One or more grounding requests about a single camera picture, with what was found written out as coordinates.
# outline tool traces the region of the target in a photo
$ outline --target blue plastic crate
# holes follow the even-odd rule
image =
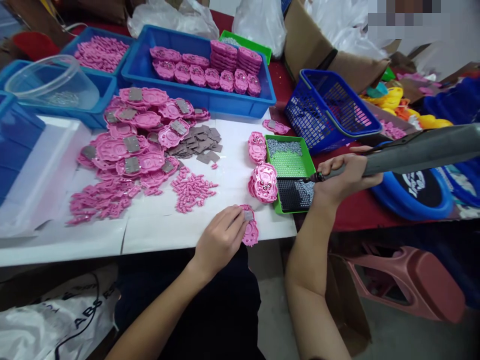
[[[165,90],[171,98],[183,98],[196,108],[207,108],[210,112],[234,114],[260,119],[270,106],[275,105],[272,80],[265,55],[258,74],[261,85],[259,97],[239,95],[237,93],[213,90],[207,87],[181,84],[160,80],[152,65],[150,48],[163,46],[181,54],[196,54],[210,58],[210,40],[183,32],[146,25],[136,43],[132,46],[128,59],[121,71],[122,76],[136,87],[159,88]]]
[[[0,205],[44,129],[45,123],[14,95],[0,91]]]
[[[100,71],[100,70],[95,70],[95,69],[91,69],[89,67],[83,67],[83,66],[81,68],[83,70],[88,69],[89,71],[91,71],[94,74],[113,75],[114,77],[116,77],[116,81],[117,81],[118,87],[120,89],[128,88],[131,84],[122,77],[122,67],[124,66],[125,61],[126,61],[128,55],[130,53],[130,50],[132,48],[132,44],[135,42],[135,39],[133,37],[119,35],[119,34],[114,33],[114,32],[110,32],[110,31],[102,30],[102,29],[99,29],[99,28],[96,28],[96,27],[88,26],[75,39],[73,39],[71,42],[69,42],[62,49],[62,51],[60,51],[60,54],[67,54],[67,55],[74,56],[75,52],[78,50],[77,45],[79,43],[84,43],[84,42],[90,41],[90,39],[93,38],[94,36],[101,36],[101,37],[104,37],[104,38],[114,38],[114,39],[117,39],[119,41],[124,42],[127,45],[130,45],[130,47],[126,51],[125,55],[123,55],[120,63],[116,67],[115,71],[112,72],[112,73],[105,72],[105,71]]]
[[[382,131],[358,95],[331,71],[301,70],[285,115],[312,155]]]
[[[13,74],[31,63],[31,61],[15,60],[6,66],[2,72],[0,72],[0,90],[5,89],[5,83]],[[61,73],[62,70],[56,66],[52,66],[53,76],[55,76],[55,72]],[[79,119],[90,129],[105,129],[107,125],[104,120],[104,112],[110,100],[118,91],[117,79],[103,71],[93,72],[93,70],[83,68],[83,72],[95,84],[100,94],[100,99],[92,109],[85,110],[75,107],[40,104],[22,104],[22,106],[34,114]]]

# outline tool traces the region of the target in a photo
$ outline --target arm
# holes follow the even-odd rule
[[[368,147],[351,148],[365,151]],[[337,208],[347,196],[382,182],[378,174],[362,178],[367,158],[353,154],[318,166],[328,175],[346,164],[345,172],[314,187],[314,197],[296,237],[285,271],[288,308],[301,360],[350,360],[351,357],[325,302],[327,250]]]
[[[105,360],[156,360],[190,301],[238,251],[246,227],[242,208],[219,212],[200,237],[193,259],[123,333]]]

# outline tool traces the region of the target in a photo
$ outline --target white plastic bag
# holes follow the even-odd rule
[[[216,40],[220,35],[210,9],[196,0],[183,0],[178,10],[165,0],[148,0],[146,4],[135,8],[126,24],[133,38],[139,37],[144,25],[155,25],[210,40]]]
[[[280,0],[241,0],[231,29],[234,34],[270,48],[274,58],[284,52],[287,29]]]
[[[306,0],[305,10],[338,50],[382,60],[387,53],[362,30],[368,21],[368,0]]]
[[[117,266],[69,280],[35,305],[0,312],[0,359],[84,360],[112,329]]]

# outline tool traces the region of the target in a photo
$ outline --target floor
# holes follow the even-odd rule
[[[261,241],[248,251],[258,278],[261,306],[258,347],[267,360],[297,360],[297,346],[285,295],[280,246]],[[460,324],[410,316],[392,307],[362,299],[372,344],[355,360],[480,359],[480,311],[468,309]]]

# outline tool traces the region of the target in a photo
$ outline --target black round label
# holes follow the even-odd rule
[[[419,203],[429,208],[436,208],[442,203],[442,190],[430,170],[406,174],[394,172],[393,175],[405,192]]]

